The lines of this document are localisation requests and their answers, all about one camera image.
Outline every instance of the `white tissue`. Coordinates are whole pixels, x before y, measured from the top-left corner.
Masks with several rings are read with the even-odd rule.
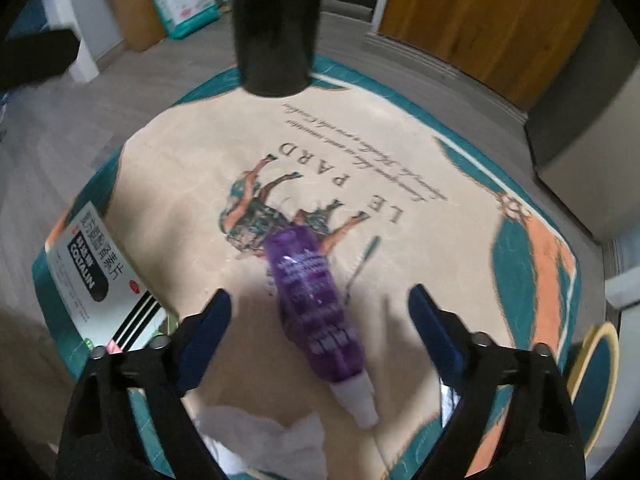
[[[228,406],[202,407],[194,420],[213,457],[226,474],[247,467],[289,480],[326,480],[324,428],[317,413],[289,428]]]

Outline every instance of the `bottle label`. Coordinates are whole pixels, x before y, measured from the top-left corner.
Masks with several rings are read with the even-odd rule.
[[[291,315],[302,327],[311,353],[331,352],[357,341],[355,329],[344,319],[324,255],[304,249],[285,257],[277,268]]]

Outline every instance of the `purple spray bottle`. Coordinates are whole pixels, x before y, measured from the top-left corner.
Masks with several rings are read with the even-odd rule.
[[[357,425],[371,428],[378,414],[364,350],[345,316],[315,233],[291,226],[270,235],[263,247],[280,295],[285,334],[305,353],[315,374],[330,383]]]

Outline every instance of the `product box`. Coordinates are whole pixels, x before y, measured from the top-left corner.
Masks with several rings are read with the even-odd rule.
[[[85,344],[110,353],[143,348],[177,319],[158,303],[87,203],[47,251],[56,288]]]
[[[128,48],[146,50],[166,38],[152,0],[107,0]]]

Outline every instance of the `wooden door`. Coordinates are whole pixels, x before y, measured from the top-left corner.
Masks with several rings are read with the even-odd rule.
[[[458,67],[529,110],[600,0],[388,0],[380,34]]]

